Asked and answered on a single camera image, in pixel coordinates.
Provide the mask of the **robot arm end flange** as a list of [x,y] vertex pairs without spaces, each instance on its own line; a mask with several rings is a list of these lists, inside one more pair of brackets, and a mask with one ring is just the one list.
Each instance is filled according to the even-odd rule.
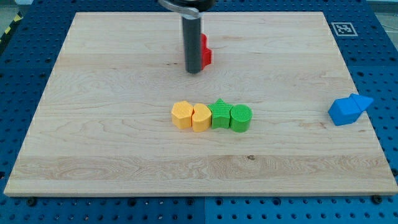
[[158,0],[162,7],[185,17],[197,19],[211,9],[215,0]]

